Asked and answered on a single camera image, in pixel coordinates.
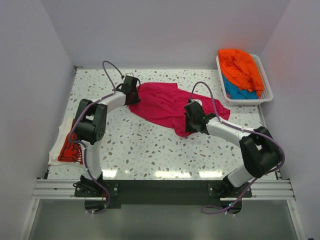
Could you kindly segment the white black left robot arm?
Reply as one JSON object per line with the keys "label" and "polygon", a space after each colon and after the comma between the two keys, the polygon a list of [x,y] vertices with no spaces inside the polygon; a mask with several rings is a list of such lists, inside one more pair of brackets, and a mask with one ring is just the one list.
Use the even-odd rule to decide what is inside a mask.
{"label": "white black left robot arm", "polygon": [[125,75],[123,83],[119,84],[110,94],[99,99],[82,99],[78,105],[75,122],[70,134],[76,134],[71,143],[81,147],[84,173],[83,179],[89,180],[86,191],[92,196],[99,196],[104,190],[104,184],[99,181],[103,177],[100,164],[100,146],[107,129],[107,116],[113,110],[137,104],[141,81],[132,75]]}

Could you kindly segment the magenta t shirt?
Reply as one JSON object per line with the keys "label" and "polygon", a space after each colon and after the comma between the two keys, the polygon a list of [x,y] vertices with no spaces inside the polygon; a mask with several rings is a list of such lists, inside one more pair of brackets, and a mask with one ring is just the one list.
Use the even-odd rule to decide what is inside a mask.
{"label": "magenta t shirt", "polygon": [[128,106],[132,113],[156,125],[174,129],[180,137],[193,133],[186,131],[185,105],[190,92],[179,89],[176,83],[146,82],[141,85],[138,95],[140,102]]}

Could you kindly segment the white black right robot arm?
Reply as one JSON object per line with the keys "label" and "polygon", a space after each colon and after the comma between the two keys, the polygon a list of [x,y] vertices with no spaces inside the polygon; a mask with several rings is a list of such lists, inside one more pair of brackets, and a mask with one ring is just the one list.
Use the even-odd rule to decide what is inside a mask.
{"label": "white black right robot arm", "polygon": [[222,189],[227,196],[235,196],[243,184],[261,178],[282,164],[283,151],[267,128],[245,128],[215,113],[205,114],[197,101],[189,100],[184,110],[186,132],[219,137],[240,148],[243,164],[223,179]]}

